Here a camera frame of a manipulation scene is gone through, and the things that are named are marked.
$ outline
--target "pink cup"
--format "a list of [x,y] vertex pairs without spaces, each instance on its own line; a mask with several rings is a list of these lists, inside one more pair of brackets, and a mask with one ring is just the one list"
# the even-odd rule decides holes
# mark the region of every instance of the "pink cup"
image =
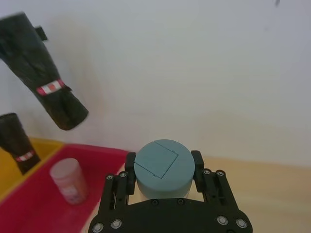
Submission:
[[68,203],[79,204],[87,198],[86,181],[76,159],[59,161],[50,169],[50,175]]

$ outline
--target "black bag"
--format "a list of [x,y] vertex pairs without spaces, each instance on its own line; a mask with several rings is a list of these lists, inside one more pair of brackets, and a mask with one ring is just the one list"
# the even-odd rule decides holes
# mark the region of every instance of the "black bag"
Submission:
[[40,162],[15,113],[0,116],[0,147],[11,154],[22,174]]
[[62,130],[71,130],[88,115],[60,79],[41,38],[24,13],[0,19],[0,59],[33,92]]

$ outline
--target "yellow container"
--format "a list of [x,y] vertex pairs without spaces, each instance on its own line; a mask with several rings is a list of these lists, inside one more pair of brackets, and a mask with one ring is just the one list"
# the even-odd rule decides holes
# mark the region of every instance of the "yellow container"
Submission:
[[58,141],[38,138],[31,138],[30,141],[41,161],[24,176],[21,174],[12,156],[0,148],[0,201],[58,152],[64,144]]

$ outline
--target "white backdrop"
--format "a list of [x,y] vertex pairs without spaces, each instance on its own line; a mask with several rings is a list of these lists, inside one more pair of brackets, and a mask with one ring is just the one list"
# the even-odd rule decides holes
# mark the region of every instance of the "white backdrop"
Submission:
[[0,114],[29,135],[139,150],[170,138],[204,155],[311,166],[311,1],[2,0],[41,25],[90,111],[56,127],[0,62]]

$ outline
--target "red and white stripe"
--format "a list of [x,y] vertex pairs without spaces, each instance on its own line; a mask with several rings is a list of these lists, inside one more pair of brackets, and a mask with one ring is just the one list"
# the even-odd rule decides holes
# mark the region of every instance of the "red and white stripe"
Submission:
[[26,154],[24,154],[24,155],[22,155],[20,157],[15,158],[15,160],[18,161],[18,162],[27,161],[31,157],[33,157],[34,154],[35,154],[35,152],[32,150],[32,151],[30,151],[30,152],[28,152],[28,153],[26,153]]
[[51,94],[55,91],[62,89],[64,86],[65,86],[64,82],[61,79],[59,79],[51,83],[48,83],[42,87],[38,87],[37,92],[42,96],[46,96],[48,94]]

